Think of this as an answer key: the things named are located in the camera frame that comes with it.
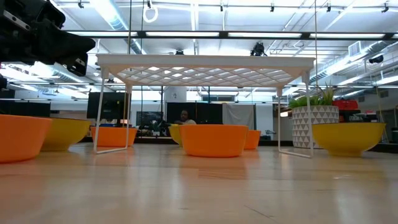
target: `white curtain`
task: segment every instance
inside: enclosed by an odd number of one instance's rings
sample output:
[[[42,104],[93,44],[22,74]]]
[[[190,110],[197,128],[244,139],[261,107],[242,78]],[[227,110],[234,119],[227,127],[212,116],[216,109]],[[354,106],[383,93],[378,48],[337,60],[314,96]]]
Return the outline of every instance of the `white curtain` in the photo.
[[[237,124],[254,129],[253,105],[223,103],[223,124]]]

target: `person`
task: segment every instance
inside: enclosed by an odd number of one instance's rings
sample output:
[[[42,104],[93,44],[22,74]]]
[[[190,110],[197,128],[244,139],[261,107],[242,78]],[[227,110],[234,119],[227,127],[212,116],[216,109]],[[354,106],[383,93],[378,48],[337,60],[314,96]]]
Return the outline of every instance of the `person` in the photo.
[[[189,119],[189,114],[187,110],[182,110],[180,115],[180,121],[176,121],[176,124],[184,125],[184,124],[196,124],[196,122],[192,119]]]

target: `white table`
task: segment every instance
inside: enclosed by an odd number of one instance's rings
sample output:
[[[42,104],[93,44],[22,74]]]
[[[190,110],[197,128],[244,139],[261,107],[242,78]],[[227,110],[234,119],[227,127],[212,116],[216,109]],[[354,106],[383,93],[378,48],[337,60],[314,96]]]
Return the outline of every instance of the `white table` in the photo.
[[[307,89],[308,117],[311,117],[308,79],[315,58],[128,54],[98,54],[97,58],[98,65],[101,67],[102,77],[96,124],[98,131],[104,80],[109,78],[109,74],[126,84],[126,93],[131,93],[133,85],[276,87],[279,106],[279,152],[307,158],[313,156],[311,119],[308,120],[311,144],[310,155],[286,152],[280,148],[280,97],[286,84],[300,76],[303,77]],[[129,112],[130,108],[128,108],[127,112],[128,118],[130,117]],[[127,149],[126,142],[126,147],[121,149],[97,151],[98,131],[94,142],[95,153]]]

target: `large bowl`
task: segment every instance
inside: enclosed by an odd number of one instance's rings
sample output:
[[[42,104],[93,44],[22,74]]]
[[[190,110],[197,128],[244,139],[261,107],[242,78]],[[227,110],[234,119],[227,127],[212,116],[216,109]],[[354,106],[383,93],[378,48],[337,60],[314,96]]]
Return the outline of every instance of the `large bowl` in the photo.
[[[40,152],[51,119],[0,115],[0,162],[32,159]]]
[[[180,126],[184,151],[191,156],[240,156],[248,127],[241,125],[199,124]]]
[[[180,134],[180,125],[172,124],[169,127],[170,135],[172,136],[173,141],[178,143],[182,147],[182,139]]]
[[[385,123],[314,124],[314,140],[331,156],[361,156],[381,139]]]
[[[79,119],[51,118],[52,125],[45,137],[42,151],[67,151],[69,146],[82,140],[90,122]]]
[[[91,127],[91,136],[95,141],[96,127]],[[137,129],[129,128],[128,145],[134,144]],[[101,147],[126,147],[127,128],[99,127],[97,146]]]
[[[245,150],[257,149],[260,141],[261,131],[249,130],[248,136],[246,136],[246,143],[244,145]]]

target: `white lattice tabletop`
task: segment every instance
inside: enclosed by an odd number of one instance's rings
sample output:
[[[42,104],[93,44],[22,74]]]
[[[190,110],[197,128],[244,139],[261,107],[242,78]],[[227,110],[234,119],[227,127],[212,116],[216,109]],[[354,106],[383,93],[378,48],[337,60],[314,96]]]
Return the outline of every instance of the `white lattice tabletop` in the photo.
[[[97,58],[101,69],[108,70],[130,85],[238,87],[283,87],[310,71],[315,60],[292,57],[123,54],[98,54]]]

